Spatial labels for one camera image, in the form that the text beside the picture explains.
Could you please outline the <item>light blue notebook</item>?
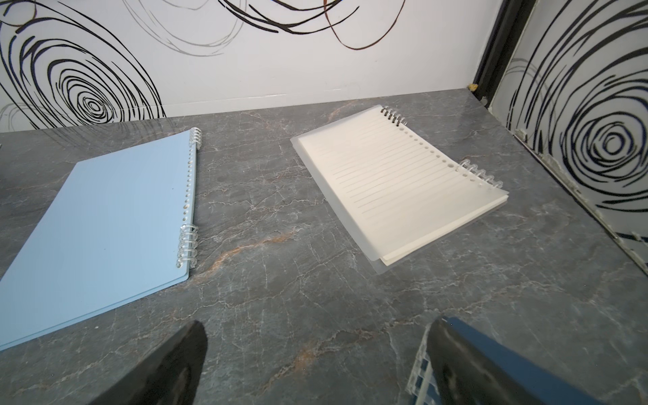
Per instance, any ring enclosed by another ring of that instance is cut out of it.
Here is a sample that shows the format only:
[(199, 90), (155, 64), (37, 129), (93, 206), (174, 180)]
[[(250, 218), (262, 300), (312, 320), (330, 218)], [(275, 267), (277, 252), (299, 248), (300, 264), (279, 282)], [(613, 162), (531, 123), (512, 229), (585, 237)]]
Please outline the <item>light blue notebook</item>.
[(188, 279), (202, 133), (84, 160), (1, 280), (9, 349)]

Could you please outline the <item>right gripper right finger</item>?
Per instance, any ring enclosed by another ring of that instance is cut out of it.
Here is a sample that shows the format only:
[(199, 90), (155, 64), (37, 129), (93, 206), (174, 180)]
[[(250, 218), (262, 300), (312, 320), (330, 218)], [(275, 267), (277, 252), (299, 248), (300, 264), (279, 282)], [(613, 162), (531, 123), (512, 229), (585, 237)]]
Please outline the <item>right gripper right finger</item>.
[(427, 353), (443, 404), (535, 404), (537, 399), (457, 332), (437, 318)]

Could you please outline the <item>white lined spiral notebook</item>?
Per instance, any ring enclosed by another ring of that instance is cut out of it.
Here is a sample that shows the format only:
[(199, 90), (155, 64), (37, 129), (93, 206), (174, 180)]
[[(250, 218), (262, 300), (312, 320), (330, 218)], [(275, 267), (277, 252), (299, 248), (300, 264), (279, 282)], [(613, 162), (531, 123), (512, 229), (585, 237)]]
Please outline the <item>white lined spiral notebook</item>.
[(295, 151), (378, 273), (497, 209), (509, 193), (386, 106), (294, 137)]

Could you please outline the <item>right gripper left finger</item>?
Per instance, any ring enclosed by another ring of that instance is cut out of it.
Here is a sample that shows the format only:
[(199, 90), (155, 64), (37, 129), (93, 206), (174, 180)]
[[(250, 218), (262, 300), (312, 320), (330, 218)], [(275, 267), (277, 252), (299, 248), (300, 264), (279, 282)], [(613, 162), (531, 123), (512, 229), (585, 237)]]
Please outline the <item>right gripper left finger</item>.
[(207, 351), (204, 324), (190, 322), (91, 403), (192, 404)]

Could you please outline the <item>dark blue notebook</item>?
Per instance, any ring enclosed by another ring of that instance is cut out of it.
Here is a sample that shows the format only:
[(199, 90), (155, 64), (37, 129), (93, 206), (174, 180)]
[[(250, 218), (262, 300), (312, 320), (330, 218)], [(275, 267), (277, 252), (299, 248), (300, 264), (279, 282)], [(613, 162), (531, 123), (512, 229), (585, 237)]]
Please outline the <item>dark blue notebook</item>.
[[(477, 329), (456, 317), (445, 317), (452, 327), (460, 332), (486, 357), (491, 359), (515, 382), (523, 386), (536, 399), (535, 404), (599, 404), (600, 402), (545, 371), (525, 357), (499, 344)], [(443, 404), (430, 366), (427, 353), (427, 337), (430, 325), (425, 329), (418, 348), (413, 369), (408, 378), (406, 391), (411, 395), (413, 404)]]

